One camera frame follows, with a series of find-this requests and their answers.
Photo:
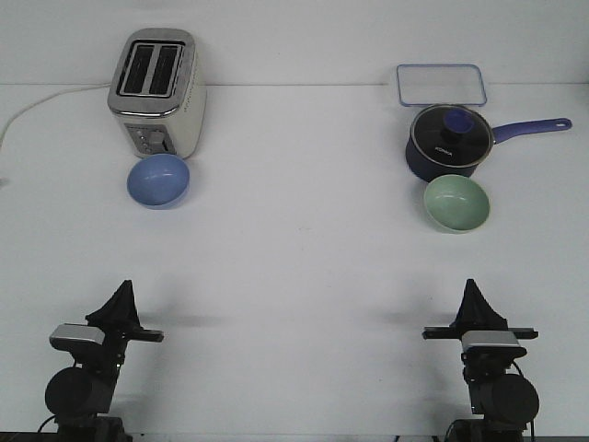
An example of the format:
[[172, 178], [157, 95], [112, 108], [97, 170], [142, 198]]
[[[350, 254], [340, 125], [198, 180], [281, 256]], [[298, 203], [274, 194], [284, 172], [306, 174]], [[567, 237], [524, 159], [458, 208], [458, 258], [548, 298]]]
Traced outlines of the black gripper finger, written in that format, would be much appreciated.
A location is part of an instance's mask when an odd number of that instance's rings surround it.
[[467, 279], [463, 298], [454, 321], [450, 324], [453, 329], [465, 329], [477, 322], [479, 289], [472, 278]]
[[110, 299], [98, 310], [86, 315], [93, 327], [125, 327], [132, 322], [132, 281], [125, 280]]
[[123, 282], [123, 301], [125, 305], [125, 320], [130, 329], [138, 329], [141, 327], [138, 312], [135, 306], [133, 282], [125, 280]]
[[507, 319], [497, 313], [479, 290], [476, 282], [471, 279], [471, 318], [475, 325], [480, 328], [495, 331], [507, 330]]

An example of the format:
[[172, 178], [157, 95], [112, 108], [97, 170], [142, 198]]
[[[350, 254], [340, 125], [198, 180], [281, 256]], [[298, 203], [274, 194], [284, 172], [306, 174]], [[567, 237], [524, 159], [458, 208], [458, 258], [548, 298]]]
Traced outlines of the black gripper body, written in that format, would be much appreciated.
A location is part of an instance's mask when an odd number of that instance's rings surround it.
[[[495, 330], [458, 330], [447, 327], [425, 327], [422, 332], [424, 340], [459, 340], [464, 333], [469, 331], [495, 331]], [[513, 332], [519, 344], [521, 340], [534, 340], [538, 337], [538, 331], [533, 328], [508, 328]], [[524, 357], [527, 350], [520, 348], [475, 348], [461, 352], [463, 364], [463, 378], [466, 382], [491, 382], [504, 375], [518, 358]]]
[[164, 339], [162, 331], [123, 328], [108, 329], [102, 345], [93, 348], [78, 347], [68, 351], [75, 362], [89, 372], [105, 378], [117, 378], [125, 361], [125, 352], [129, 341], [161, 343]]

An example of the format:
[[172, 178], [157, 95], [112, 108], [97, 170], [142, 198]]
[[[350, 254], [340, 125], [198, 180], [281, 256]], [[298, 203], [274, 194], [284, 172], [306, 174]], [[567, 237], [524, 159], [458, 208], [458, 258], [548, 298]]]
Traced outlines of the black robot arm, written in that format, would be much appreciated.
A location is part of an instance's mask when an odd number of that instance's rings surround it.
[[469, 419], [456, 419], [445, 431], [445, 441], [522, 441], [533, 428], [539, 412], [539, 396], [516, 360], [527, 355], [520, 344], [534, 340], [533, 328], [512, 328], [479, 290], [466, 281], [456, 317], [445, 327], [426, 327], [425, 340], [458, 340], [468, 386]]
[[110, 416], [114, 391], [130, 341], [160, 343], [162, 331], [141, 325], [133, 282], [125, 280], [85, 324], [63, 323], [49, 337], [50, 346], [73, 357], [57, 372], [44, 394], [58, 425], [58, 441], [132, 441], [120, 417]]

